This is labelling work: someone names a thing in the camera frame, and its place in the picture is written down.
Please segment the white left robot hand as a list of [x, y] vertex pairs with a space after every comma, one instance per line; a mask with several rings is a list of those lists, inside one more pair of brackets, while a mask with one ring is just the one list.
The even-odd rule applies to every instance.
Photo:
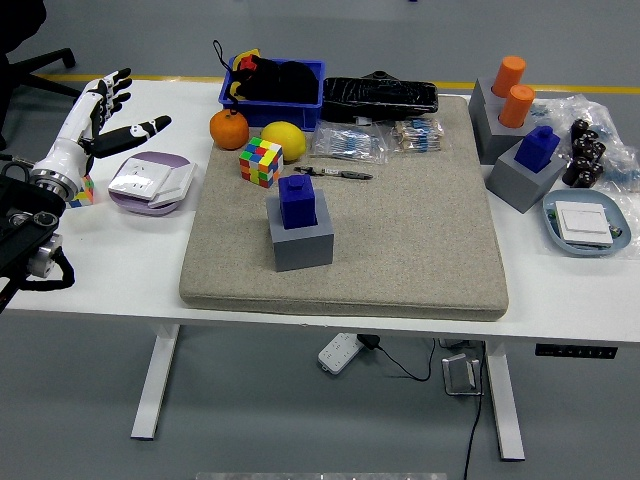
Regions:
[[30, 182], [72, 199], [82, 188], [95, 158], [115, 155], [148, 141], [171, 123], [162, 115], [155, 119], [104, 133], [106, 121], [122, 108], [131, 94], [131, 70], [118, 70], [90, 82], [65, 119], [47, 156], [38, 161]]

